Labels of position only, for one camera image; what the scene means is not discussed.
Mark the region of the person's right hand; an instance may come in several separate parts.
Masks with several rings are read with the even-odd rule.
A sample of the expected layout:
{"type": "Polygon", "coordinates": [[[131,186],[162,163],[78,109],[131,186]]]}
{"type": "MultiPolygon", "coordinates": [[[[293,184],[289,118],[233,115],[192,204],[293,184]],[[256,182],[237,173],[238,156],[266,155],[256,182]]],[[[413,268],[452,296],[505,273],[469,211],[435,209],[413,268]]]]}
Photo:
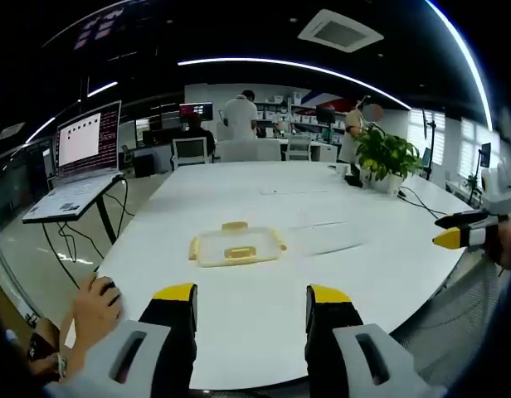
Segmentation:
{"type": "Polygon", "coordinates": [[[511,270],[511,221],[501,221],[488,243],[489,258],[502,269],[511,270]]]}

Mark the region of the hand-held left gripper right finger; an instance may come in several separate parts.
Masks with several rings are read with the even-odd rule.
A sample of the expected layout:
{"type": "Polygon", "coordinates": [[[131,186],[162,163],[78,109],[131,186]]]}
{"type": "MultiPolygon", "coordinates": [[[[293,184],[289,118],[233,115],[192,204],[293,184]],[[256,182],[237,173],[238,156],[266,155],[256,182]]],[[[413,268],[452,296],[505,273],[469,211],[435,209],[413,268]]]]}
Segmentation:
{"type": "Polygon", "coordinates": [[[305,361],[312,397],[442,397],[414,357],[374,323],[365,324],[343,292],[306,288],[305,361]]]}

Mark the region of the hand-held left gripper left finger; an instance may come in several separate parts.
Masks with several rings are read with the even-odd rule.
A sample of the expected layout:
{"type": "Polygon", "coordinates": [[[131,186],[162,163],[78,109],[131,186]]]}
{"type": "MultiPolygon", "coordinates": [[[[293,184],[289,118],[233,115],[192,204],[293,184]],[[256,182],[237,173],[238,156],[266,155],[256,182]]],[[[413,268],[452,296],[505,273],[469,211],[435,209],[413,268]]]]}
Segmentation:
{"type": "Polygon", "coordinates": [[[188,397],[197,356],[197,285],[159,290],[137,321],[124,320],[50,397],[188,397]]]}

